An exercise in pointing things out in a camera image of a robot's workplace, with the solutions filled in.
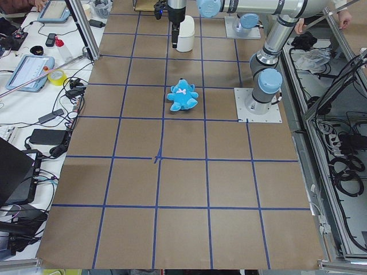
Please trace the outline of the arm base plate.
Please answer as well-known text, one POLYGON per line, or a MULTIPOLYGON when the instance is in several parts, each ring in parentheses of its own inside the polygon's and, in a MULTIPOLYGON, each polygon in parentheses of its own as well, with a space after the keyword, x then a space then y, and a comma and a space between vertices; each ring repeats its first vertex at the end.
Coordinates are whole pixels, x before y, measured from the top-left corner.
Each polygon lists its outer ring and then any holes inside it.
POLYGON ((237 120, 242 123, 282 123, 276 96, 269 103, 252 97, 252 88, 234 88, 237 120))
POLYGON ((240 23, 240 19, 237 17, 225 17, 224 20, 227 38, 246 40, 261 39, 258 27, 253 27, 251 29, 243 28, 240 23))

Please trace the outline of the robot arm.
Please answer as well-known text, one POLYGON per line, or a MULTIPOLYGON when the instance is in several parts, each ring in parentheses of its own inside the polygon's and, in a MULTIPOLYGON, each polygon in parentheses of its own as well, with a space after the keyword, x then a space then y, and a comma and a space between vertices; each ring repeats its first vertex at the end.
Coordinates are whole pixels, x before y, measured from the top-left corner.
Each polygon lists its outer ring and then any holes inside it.
POLYGON ((200 14, 212 18, 219 12, 277 15, 262 49, 251 57, 250 69, 255 87, 244 104, 256 115, 267 113, 282 85, 282 75, 275 69, 279 55, 299 18, 311 17, 326 7, 328 1, 197 1, 200 14))
MULTIPOLYGON (((163 8, 158 11, 162 14, 162 10, 168 13, 171 22, 171 43, 173 48, 177 48, 180 24, 185 19, 187 1, 163 1, 163 8)), ((224 11, 225 1, 197 1, 197 7, 203 17, 211 18, 220 11, 224 11)), ((235 20, 235 29, 251 29, 258 25, 259 17, 254 13, 238 13, 235 20)))

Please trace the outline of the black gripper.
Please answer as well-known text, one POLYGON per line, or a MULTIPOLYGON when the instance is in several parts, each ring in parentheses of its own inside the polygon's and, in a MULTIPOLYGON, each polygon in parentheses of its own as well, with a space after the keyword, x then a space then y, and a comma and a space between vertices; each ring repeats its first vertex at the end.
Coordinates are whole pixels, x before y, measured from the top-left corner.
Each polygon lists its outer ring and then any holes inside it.
POLYGON ((171 44, 173 48, 177 48, 178 37, 179 37, 179 27, 180 23, 185 19, 186 7, 180 9, 167 7, 169 21, 172 22, 171 28, 171 44))

